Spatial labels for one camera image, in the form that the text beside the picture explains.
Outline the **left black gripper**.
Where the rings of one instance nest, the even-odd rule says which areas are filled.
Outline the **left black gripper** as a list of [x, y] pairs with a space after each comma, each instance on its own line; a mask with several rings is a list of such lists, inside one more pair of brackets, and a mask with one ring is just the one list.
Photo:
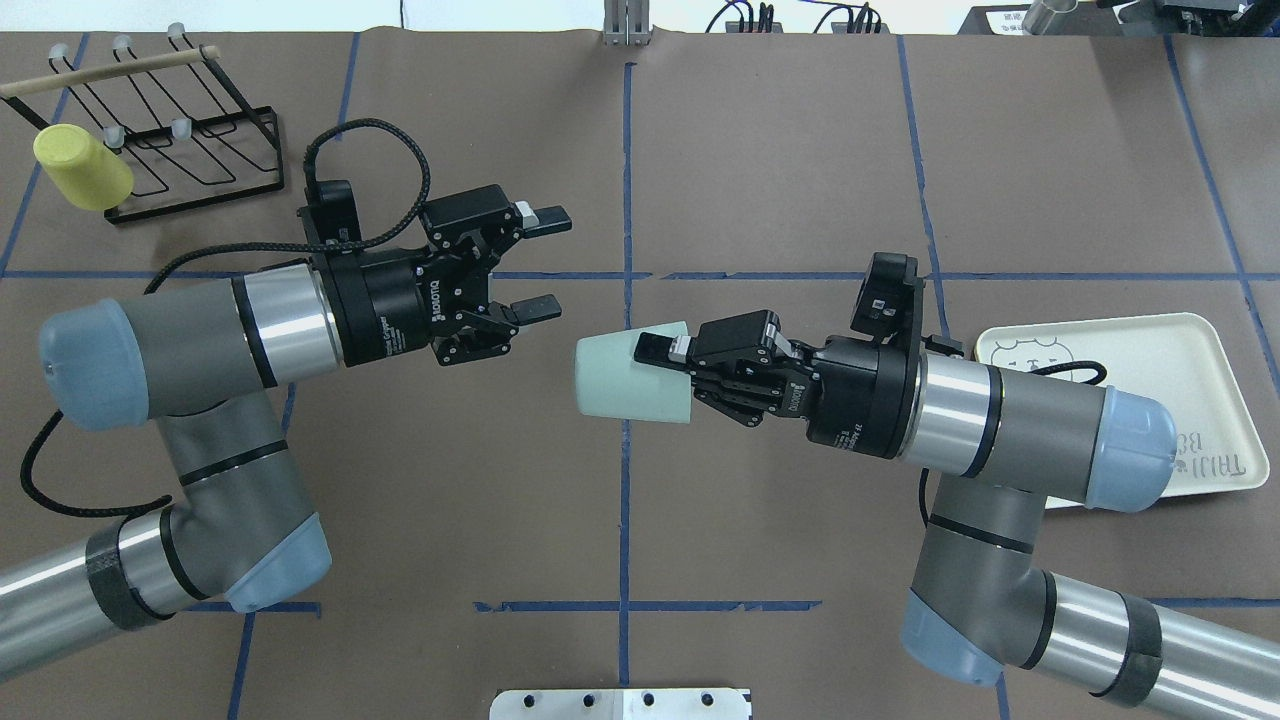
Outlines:
[[492, 299], [492, 270], [518, 240], [559, 234], [573, 222], [561, 205], [512, 204], [488, 184], [430, 200], [417, 219], [421, 249], [317, 255], [347, 366], [431, 348], [443, 365], [494, 357], [521, 328], [562, 316], [552, 293], [509, 306]]

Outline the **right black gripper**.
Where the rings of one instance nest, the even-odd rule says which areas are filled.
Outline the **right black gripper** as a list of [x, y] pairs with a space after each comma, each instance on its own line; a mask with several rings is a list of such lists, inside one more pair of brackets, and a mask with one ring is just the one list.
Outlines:
[[641, 333], [634, 361], [687, 366], [694, 398], [744, 427], [797, 418], [810, 442], [891, 459], [905, 446], [922, 350], [902, 332], [814, 347], [786, 340], [780, 318], [759, 310], [707, 322], [694, 337]]

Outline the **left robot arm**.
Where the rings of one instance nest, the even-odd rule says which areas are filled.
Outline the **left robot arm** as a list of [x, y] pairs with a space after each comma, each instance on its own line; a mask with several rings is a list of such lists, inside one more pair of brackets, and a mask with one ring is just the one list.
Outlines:
[[520, 328], [561, 314], [550, 295], [494, 301], [490, 278], [518, 241], [568, 231], [563, 208], [489, 184], [410, 215], [421, 249], [343, 251], [360, 237], [355, 196], [321, 181], [300, 210], [306, 259], [45, 322], [38, 354], [64, 416], [86, 430], [155, 421], [183, 496], [4, 571], [4, 679], [214, 596], [252, 612], [326, 574], [268, 389], [419, 348], [443, 366], [500, 356]]

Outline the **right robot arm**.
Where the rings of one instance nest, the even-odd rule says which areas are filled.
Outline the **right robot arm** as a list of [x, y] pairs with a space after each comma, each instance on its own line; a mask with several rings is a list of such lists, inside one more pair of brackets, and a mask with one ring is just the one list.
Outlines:
[[745, 427], [797, 418], [814, 443], [938, 477], [900, 632], [933, 673], [993, 685], [1020, 667], [1172, 717], [1277, 716], [1276, 643], [1033, 562], [1048, 498], [1139, 512], [1161, 496], [1176, 451], [1162, 404], [966, 360], [906, 310], [851, 328], [810, 346], [758, 311], [645, 329], [625, 357]]

